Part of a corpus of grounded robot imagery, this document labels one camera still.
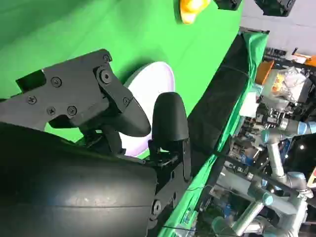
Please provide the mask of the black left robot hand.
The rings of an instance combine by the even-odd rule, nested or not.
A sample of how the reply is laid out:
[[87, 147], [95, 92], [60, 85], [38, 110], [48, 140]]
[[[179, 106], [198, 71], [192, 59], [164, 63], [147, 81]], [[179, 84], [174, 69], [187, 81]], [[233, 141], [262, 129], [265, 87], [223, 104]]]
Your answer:
[[[220, 10], [238, 10], [241, 0], [215, 0]], [[256, 5], [263, 11], [263, 15], [287, 17], [296, 0], [255, 0]]]

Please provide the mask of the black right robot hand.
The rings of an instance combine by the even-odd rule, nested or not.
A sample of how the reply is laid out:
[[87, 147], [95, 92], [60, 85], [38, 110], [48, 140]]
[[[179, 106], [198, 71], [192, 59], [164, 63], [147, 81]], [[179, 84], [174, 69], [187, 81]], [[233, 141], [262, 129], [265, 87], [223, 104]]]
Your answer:
[[153, 121], [100, 49], [17, 80], [0, 101], [3, 237], [156, 237], [191, 182], [186, 111]]

